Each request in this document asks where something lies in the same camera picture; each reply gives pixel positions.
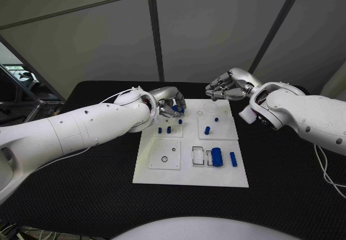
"black table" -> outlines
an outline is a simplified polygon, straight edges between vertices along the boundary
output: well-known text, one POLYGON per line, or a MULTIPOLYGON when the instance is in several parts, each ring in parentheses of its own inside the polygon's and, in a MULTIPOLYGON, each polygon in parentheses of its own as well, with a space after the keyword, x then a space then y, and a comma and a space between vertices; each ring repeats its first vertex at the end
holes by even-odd
MULTIPOLYGON (((142 86, 176 86, 188 99, 205 99, 205 83, 85 81, 64 112, 100 103, 142 86)), ((346 239, 346 199, 323 180, 313 144, 290 127, 247 124, 231 102, 250 188, 133 184, 142 133, 127 133, 29 176, 0 206, 0 218, 49 231, 114 237, 136 226, 178 216, 241 220, 302 239, 346 239)), ((326 151, 329 173, 346 179, 346 158, 326 151)))

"robotic hand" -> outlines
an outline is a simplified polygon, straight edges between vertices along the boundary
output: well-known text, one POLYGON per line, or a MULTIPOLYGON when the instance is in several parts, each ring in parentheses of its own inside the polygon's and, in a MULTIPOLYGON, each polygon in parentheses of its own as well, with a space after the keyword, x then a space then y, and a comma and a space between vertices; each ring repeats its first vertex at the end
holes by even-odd
POLYGON ((114 103, 104 102, 21 125, 0 127, 0 204, 49 161, 127 132, 140 132, 153 125, 158 112, 165 117, 185 116, 181 113, 186 109, 185 97, 172 86, 150 92, 133 88, 119 95, 114 103), (178 111, 172 109, 175 101, 178 111))
POLYGON ((233 68, 205 88, 212 100, 238 101, 250 97, 240 116, 279 130, 289 125, 309 142, 346 155, 346 102, 306 95, 287 83, 260 80, 243 69, 233 68))

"table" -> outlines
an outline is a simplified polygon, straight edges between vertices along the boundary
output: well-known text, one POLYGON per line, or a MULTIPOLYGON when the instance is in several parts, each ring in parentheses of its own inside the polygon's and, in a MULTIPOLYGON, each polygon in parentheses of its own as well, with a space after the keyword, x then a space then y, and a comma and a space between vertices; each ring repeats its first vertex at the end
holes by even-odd
MULTIPOLYGON (((139 85, 147 91, 176 86, 188 99, 208 97, 205 83, 85 81, 62 112, 139 85)), ((313 144, 290 127, 274 131, 258 122, 247 124, 238 112, 248 101, 230 104, 250 188, 133 184, 142 133, 127 133, 34 173, 0 206, 0 218, 110 238, 152 221, 205 216, 258 224, 307 240, 345 239, 346 199, 323 180, 313 144)), ((342 183, 346 157, 326 154, 329 174, 342 183)))

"blue block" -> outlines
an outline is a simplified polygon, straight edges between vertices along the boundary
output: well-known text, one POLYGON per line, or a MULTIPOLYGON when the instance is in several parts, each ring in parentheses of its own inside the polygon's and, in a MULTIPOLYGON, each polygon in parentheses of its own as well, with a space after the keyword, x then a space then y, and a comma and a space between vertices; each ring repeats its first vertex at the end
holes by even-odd
POLYGON ((205 134, 205 135, 209 135, 209 131, 211 131, 211 127, 208 126, 208 127, 205 128, 204 134, 205 134))
POLYGON ((176 111, 176 112, 179 112, 179 113, 185 113, 185 109, 182 108, 182 111, 179 111, 179 107, 178 107, 178 105, 175 105, 173 107, 172 107, 172 109, 176 111))
POLYGON ((212 165, 215 167, 224 166, 224 161, 222 161, 222 150, 220 147, 215 147, 211 150, 211 156, 212 156, 212 165))
POLYGON ((238 164, 237 164, 237 156, 235 156, 235 153, 231 152, 230 155, 231 155, 233 166, 237 167, 238 164))

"metal frame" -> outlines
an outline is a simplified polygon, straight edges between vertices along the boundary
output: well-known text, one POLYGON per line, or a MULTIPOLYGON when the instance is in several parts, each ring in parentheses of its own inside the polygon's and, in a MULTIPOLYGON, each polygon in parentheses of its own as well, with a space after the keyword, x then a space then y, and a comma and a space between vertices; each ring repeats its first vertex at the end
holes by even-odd
POLYGON ((15 97, 15 101, 0 101, 0 106, 32 106, 34 110, 31 111, 26 119, 25 119, 25 123, 31 122, 38 114, 38 112, 41 111, 41 109, 44 109, 44 107, 49 104, 57 105, 57 104, 64 104, 64 102, 61 101, 44 101, 41 100, 35 93, 29 90, 29 88, 25 86, 25 84, 22 83, 22 81, 15 77, 15 75, 12 74, 12 72, 8 70, 8 68, 5 67, 5 64, 0 64, 0 71, 6 74, 6 76, 9 77, 11 81, 15 83, 16 85, 16 97, 15 97), (32 102, 23 102, 22 101, 22 93, 25 93, 29 98, 32 99, 32 102))

